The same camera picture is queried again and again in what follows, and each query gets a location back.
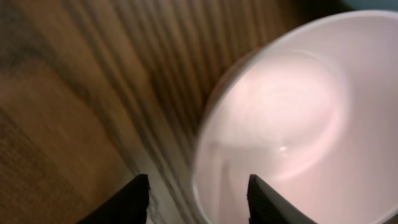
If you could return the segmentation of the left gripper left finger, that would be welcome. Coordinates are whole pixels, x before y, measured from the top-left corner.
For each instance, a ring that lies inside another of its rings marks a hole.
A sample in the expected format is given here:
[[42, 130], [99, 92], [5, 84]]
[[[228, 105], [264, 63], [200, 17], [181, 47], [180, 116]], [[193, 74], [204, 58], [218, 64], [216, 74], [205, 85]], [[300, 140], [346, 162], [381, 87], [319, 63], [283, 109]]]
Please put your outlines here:
[[146, 224], [150, 185], [139, 174], [77, 224]]

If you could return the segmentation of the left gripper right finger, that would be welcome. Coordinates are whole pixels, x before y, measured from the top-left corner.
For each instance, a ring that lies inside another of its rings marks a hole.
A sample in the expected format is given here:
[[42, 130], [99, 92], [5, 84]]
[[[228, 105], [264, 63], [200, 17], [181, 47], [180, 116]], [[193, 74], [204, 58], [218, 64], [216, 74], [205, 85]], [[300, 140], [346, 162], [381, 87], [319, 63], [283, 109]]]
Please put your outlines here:
[[249, 176], [247, 200], [250, 224], [315, 224], [258, 175]]

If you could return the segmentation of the pink small bowl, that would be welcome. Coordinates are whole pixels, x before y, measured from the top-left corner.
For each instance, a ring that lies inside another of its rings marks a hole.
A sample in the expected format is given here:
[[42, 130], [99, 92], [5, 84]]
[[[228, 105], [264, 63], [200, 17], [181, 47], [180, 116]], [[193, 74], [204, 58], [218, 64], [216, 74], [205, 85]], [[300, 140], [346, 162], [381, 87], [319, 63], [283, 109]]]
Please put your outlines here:
[[251, 177], [269, 223], [397, 221], [397, 13], [315, 20], [230, 70], [198, 135], [205, 223], [247, 223]]

